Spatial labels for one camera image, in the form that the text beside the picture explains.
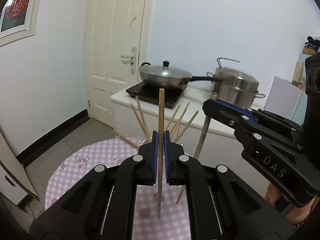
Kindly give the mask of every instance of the black pan handle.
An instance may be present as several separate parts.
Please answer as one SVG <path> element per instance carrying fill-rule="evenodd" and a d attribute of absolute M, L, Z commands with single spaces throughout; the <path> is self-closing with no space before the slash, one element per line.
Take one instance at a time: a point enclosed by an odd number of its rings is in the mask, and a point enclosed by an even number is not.
<path fill-rule="evenodd" d="M 211 82 L 222 82 L 222 79 L 215 77 L 207 77 L 207 76 L 192 76 L 189 79 L 189 82 L 193 81 L 211 81 Z"/>

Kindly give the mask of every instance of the chopstick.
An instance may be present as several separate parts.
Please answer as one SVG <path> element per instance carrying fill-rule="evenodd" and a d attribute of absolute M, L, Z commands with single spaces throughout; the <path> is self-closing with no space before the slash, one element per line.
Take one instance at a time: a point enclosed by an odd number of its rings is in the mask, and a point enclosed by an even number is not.
<path fill-rule="evenodd" d="M 174 111 L 173 115 L 171 116 L 171 119 L 169 120 L 167 126 L 164 128 L 165 131 L 167 131 L 167 129 L 169 128 L 170 124 L 172 123 L 173 119 L 175 118 L 179 108 L 180 108 L 181 105 L 178 105 L 176 110 Z"/>
<path fill-rule="evenodd" d="M 139 146 L 134 144 L 133 142 L 129 141 L 126 137 L 124 137 L 123 135 L 121 135 L 120 133 L 118 133 L 116 130 L 113 130 L 113 132 L 121 139 L 123 140 L 125 143 L 129 144 L 130 146 L 132 146 L 135 149 L 139 149 Z"/>
<path fill-rule="evenodd" d="M 181 136 L 183 135 L 183 133 L 187 130 L 187 128 L 190 126 L 190 124 L 192 123 L 192 121 L 196 118 L 197 114 L 199 113 L 199 111 L 196 111 L 194 113 L 194 115 L 191 117 L 191 119 L 189 120 L 189 122 L 186 124 L 186 126 L 183 128 L 183 130 L 181 131 L 181 133 L 177 136 L 177 138 L 174 140 L 174 143 L 176 143 Z"/>
<path fill-rule="evenodd" d="M 140 101 L 139 101 L 139 97 L 138 96 L 136 96 L 136 100 L 137 100 L 138 109 L 139 109 L 140 115 L 141 115 L 141 120 L 142 120 L 142 124 L 143 124 L 144 133 L 147 135 L 147 142 L 149 143 L 150 142 L 149 131 L 148 131 L 148 127 L 147 127 L 147 124 L 146 124 L 146 120 L 144 119 L 143 112 L 141 110 Z"/>
<path fill-rule="evenodd" d="M 190 102 L 187 103 L 186 107 L 184 108 L 179 120 L 175 123 L 174 127 L 172 128 L 172 130 L 169 132 L 170 134 L 170 138 L 172 137 L 172 135 L 174 135 L 175 131 L 177 130 L 178 126 L 180 125 L 180 122 L 184 116 L 184 114 L 186 113 L 188 106 L 190 105 Z"/>
<path fill-rule="evenodd" d="M 142 129 L 144 135 L 146 136 L 146 139 L 149 140 L 149 136 L 148 136 L 148 134 L 146 133 L 146 130 L 145 130 L 145 128 L 144 128 L 144 126 L 143 126 L 143 124 L 142 124 L 142 122 L 141 122 L 138 114 L 137 114 L 136 109 L 133 107 L 133 104 L 132 104 L 132 103 L 131 103 L 131 108 L 132 108 L 132 110 L 133 110 L 133 112 L 134 112 L 134 114 L 135 114 L 135 116 L 136 116 L 136 118 L 137 118 L 137 120 L 138 120 L 138 122 L 139 122 L 139 124 L 140 124 L 140 126 L 141 126 L 141 129 Z"/>
<path fill-rule="evenodd" d="M 161 213 L 162 175 L 163 175 L 163 136 L 164 136 L 164 89 L 159 89 L 159 123 L 158 123 L 158 219 Z"/>
<path fill-rule="evenodd" d="M 179 194 L 178 194 L 178 198 L 177 198 L 176 204 L 179 203 L 179 200 L 181 199 L 182 194 L 184 193 L 185 189 L 186 189 L 186 186 L 183 185 L 183 186 L 181 187 L 181 190 L 180 190 Z"/>

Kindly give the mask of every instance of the door lock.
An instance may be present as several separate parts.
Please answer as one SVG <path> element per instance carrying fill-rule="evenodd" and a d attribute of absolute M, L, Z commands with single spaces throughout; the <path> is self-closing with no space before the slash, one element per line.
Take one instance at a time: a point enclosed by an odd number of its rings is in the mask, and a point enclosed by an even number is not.
<path fill-rule="evenodd" d="M 120 55 L 123 58 L 130 59 L 130 73 L 133 75 L 136 72 L 136 57 L 137 56 L 137 48 L 133 47 L 131 49 L 131 55 Z"/>

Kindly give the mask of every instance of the cable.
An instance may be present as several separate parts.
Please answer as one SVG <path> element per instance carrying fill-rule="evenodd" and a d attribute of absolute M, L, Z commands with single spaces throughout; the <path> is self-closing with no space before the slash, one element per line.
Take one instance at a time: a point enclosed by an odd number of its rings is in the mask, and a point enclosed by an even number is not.
<path fill-rule="evenodd" d="M 33 215 L 33 221 L 35 220 L 35 214 L 33 213 L 33 210 L 32 210 L 32 208 L 30 207 L 30 204 L 28 204 L 28 206 L 29 206 L 29 208 L 30 208 L 30 210 L 31 210 L 31 212 L 32 212 L 32 215 Z"/>

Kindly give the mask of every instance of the black baseboard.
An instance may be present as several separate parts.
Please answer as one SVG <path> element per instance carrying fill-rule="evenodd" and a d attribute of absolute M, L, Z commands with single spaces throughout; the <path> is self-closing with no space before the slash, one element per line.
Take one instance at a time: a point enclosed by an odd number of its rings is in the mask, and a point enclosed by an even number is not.
<path fill-rule="evenodd" d="M 24 167 L 27 167 L 42 153 L 55 145 L 80 125 L 87 122 L 89 119 L 88 111 L 86 109 L 81 111 L 36 140 L 28 148 L 23 150 L 17 156 L 17 159 Z"/>

